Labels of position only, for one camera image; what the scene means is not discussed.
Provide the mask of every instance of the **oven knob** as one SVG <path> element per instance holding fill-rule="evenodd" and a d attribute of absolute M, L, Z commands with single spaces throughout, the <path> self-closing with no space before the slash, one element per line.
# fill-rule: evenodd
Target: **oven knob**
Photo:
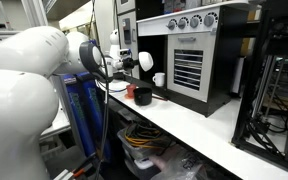
<path fill-rule="evenodd" d="M 190 21 L 190 26 L 192 27 L 192 28 L 196 28 L 197 26 L 198 26 L 198 23 L 199 23 L 200 21 L 198 20 L 198 18 L 197 17 L 192 17 L 192 19 L 191 19 L 191 21 Z"/>
<path fill-rule="evenodd" d="M 181 19 L 181 20 L 178 22 L 177 26 L 178 26 L 180 29 L 184 29 L 185 26 L 186 26 L 186 21 L 185 21 L 185 19 Z"/>
<path fill-rule="evenodd" d="M 173 30 L 175 28 L 175 22 L 174 21 L 170 21 L 166 27 L 169 30 Z"/>
<path fill-rule="evenodd" d="M 204 18 L 204 24 L 207 27 L 212 26 L 212 24 L 214 23 L 214 17 L 211 15 L 206 15 Z"/>

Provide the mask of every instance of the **white cup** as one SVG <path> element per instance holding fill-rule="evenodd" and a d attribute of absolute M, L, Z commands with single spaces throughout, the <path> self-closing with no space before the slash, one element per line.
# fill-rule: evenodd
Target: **white cup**
<path fill-rule="evenodd" d="M 153 82 L 155 82 L 155 85 L 158 87 L 164 86 L 165 73 L 155 73 L 155 76 L 153 77 Z"/>

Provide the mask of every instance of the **white table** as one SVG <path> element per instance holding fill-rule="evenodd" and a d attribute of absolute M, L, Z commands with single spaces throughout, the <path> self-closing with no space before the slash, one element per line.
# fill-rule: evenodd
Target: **white table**
<path fill-rule="evenodd" d="M 43 131 L 40 136 L 40 141 L 71 129 L 70 122 L 62 109 L 62 104 L 60 102 L 58 112 L 54 121 L 52 122 L 52 126 Z"/>
<path fill-rule="evenodd" d="M 113 81 L 110 89 L 129 84 Z M 137 106 L 125 99 L 126 91 L 110 96 L 152 121 L 198 152 L 245 180 L 288 180 L 288 172 L 230 144 L 235 130 L 240 101 L 232 100 L 210 117 L 196 113 L 171 101 L 152 99 L 148 106 Z"/>

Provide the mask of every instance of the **black bowl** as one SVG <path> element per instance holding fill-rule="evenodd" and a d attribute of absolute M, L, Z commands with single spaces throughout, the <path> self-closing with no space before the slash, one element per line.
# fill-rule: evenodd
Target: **black bowl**
<path fill-rule="evenodd" d="M 146 106 L 152 102 L 152 89 L 137 88 L 134 89 L 134 101 L 136 105 Z"/>

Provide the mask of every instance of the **toy kitchen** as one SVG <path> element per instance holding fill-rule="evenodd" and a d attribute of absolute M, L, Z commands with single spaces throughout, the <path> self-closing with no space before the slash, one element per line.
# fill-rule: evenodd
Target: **toy kitchen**
<path fill-rule="evenodd" d="M 230 101 L 243 41 L 239 32 L 252 7 L 248 1 L 226 1 L 165 15 L 160 15 L 162 5 L 156 0 L 145 1 L 150 9 L 141 0 L 123 1 L 126 6 L 119 1 L 121 48 L 130 48 L 133 54 L 147 51 L 154 60 L 150 71 L 133 71 L 140 80 L 137 85 L 146 82 L 154 93 L 206 117 Z M 163 87 L 155 87 L 152 81 L 157 72 L 165 73 Z"/>

